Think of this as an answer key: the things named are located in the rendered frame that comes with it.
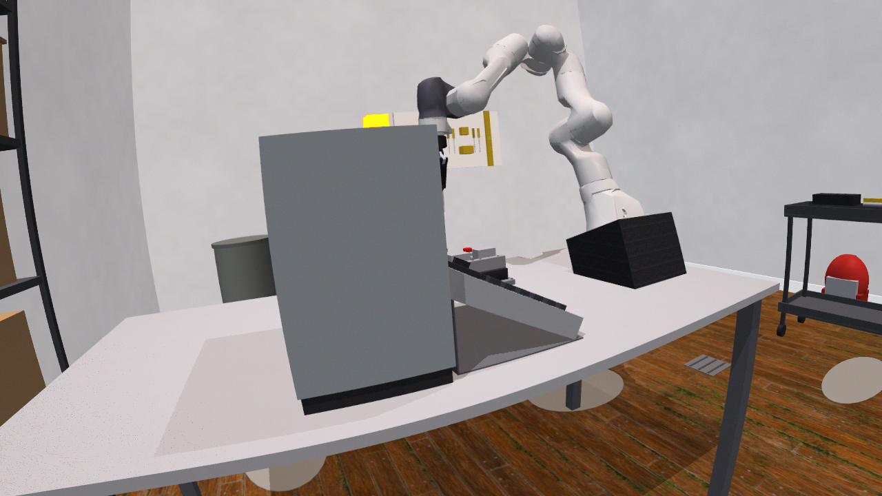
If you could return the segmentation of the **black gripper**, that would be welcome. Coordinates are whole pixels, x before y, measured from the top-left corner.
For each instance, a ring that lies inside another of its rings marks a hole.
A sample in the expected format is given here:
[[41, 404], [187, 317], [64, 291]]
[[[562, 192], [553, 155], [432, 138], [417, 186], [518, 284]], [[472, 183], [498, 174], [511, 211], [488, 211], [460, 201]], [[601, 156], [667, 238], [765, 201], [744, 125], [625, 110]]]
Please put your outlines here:
[[441, 157], [441, 158], [439, 158], [439, 163], [440, 163], [440, 171], [441, 171], [442, 188], [445, 189], [445, 181], [447, 181], [448, 157], [444, 157], [443, 148], [447, 147], [447, 138], [445, 136], [438, 136], [438, 145], [439, 145], [439, 157]]

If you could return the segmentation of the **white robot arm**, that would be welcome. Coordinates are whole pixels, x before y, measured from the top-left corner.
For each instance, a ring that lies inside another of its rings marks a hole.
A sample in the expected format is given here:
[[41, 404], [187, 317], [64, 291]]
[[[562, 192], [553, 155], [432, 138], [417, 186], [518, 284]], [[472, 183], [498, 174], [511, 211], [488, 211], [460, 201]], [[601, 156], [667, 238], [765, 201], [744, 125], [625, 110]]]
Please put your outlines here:
[[589, 143], [608, 131], [613, 116], [607, 105], [593, 100], [582, 63], [565, 48], [563, 35], [551, 25], [538, 26], [530, 42], [515, 32], [504, 37], [489, 48], [482, 63], [487, 69], [472, 81], [451, 87], [440, 76], [432, 76], [417, 85], [418, 125], [437, 125], [438, 136], [451, 134], [447, 117], [457, 119], [485, 109], [493, 89], [520, 63], [535, 76], [552, 67], [558, 101], [571, 113], [549, 132], [549, 145], [573, 166], [586, 231], [622, 218], [648, 216], [639, 201], [620, 191], [607, 158], [591, 150]]

